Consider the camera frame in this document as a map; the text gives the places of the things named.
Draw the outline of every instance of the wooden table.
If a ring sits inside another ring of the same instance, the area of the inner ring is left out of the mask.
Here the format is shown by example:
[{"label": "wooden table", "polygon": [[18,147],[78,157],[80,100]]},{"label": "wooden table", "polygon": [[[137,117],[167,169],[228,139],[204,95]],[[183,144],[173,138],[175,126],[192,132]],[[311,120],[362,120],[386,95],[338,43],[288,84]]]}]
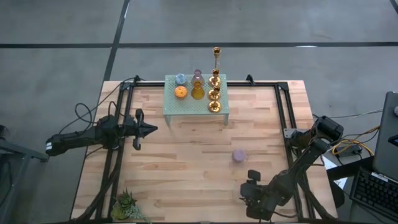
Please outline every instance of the wooden table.
[{"label": "wooden table", "polygon": [[[99,100],[119,83],[105,82]],[[313,119],[304,82],[288,83],[297,126],[310,128]],[[116,101],[117,94],[115,91],[98,108],[96,119],[108,114],[108,103]],[[133,149],[132,138],[126,139],[118,192],[131,191],[143,214],[153,222],[256,222],[246,217],[246,206],[239,199],[239,186],[246,181],[248,170],[260,171],[261,184],[267,184],[288,167],[274,89],[228,87],[227,126],[220,116],[179,116],[167,127],[162,115],[163,94],[162,87],[134,88],[131,114],[142,108],[145,122],[159,129],[141,141],[141,151]],[[89,147],[88,152],[97,147]],[[246,151],[245,162],[232,161],[235,149]],[[106,150],[100,150],[86,159],[72,218],[82,214],[98,193],[105,158]],[[317,199],[337,217],[325,168],[313,166],[307,175]],[[303,194],[301,199],[306,215]],[[293,199],[276,211],[294,214]],[[292,220],[296,218],[272,217],[273,222]]]}]

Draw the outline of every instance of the green plant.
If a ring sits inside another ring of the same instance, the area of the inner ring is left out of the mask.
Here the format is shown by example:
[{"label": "green plant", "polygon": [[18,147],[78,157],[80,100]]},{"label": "green plant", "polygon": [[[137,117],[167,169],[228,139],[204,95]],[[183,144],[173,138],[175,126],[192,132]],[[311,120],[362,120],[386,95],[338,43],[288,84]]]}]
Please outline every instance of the green plant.
[{"label": "green plant", "polygon": [[127,218],[132,219],[143,219],[148,224],[152,224],[152,222],[145,217],[139,207],[136,206],[137,200],[134,200],[132,197],[132,193],[123,190],[123,193],[118,196],[115,204],[112,207],[111,216],[115,220],[125,220]]}]

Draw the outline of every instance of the yellow bottle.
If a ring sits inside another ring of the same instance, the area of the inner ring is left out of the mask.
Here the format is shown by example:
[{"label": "yellow bottle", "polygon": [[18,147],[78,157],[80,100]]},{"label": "yellow bottle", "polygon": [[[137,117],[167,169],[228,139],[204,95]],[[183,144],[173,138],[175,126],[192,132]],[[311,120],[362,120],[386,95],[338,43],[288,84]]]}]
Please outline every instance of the yellow bottle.
[{"label": "yellow bottle", "polygon": [[200,100],[205,96],[205,91],[201,87],[201,82],[198,80],[193,84],[193,89],[191,91],[191,95],[194,99]]}]

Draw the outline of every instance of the keyboard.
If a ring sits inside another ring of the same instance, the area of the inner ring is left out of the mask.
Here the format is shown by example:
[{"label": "keyboard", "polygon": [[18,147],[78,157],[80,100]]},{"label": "keyboard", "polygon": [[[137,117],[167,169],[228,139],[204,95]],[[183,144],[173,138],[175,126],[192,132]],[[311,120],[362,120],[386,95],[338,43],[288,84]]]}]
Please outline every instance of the keyboard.
[{"label": "keyboard", "polygon": [[349,195],[355,201],[398,222],[398,184],[360,168]]}]

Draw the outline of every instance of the concrete floor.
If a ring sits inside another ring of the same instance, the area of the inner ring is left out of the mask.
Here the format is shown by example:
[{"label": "concrete floor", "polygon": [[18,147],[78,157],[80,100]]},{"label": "concrete floor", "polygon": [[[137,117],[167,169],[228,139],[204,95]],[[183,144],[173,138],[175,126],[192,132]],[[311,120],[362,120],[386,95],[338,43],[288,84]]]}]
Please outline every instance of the concrete floor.
[{"label": "concrete floor", "polygon": [[[111,43],[122,4],[1,1],[0,44]],[[388,0],[137,0],[130,3],[121,42],[398,41],[397,23]],[[111,80],[210,71],[210,50],[119,49]],[[0,123],[10,129],[8,139],[44,152],[45,140],[75,118],[76,103],[96,104],[109,52],[0,49]],[[397,54],[398,47],[223,48],[220,66],[231,80],[248,73],[256,80],[305,80],[312,111],[340,116],[382,108],[385,93],[398,91]],[[346,133],[361,133],[378,125],[380,114],[338,121]],[[33,162],[13,223],[68,220],[83,154],[76,149],[47,164]],[[345,220],[346,206],[339,209]]]}]

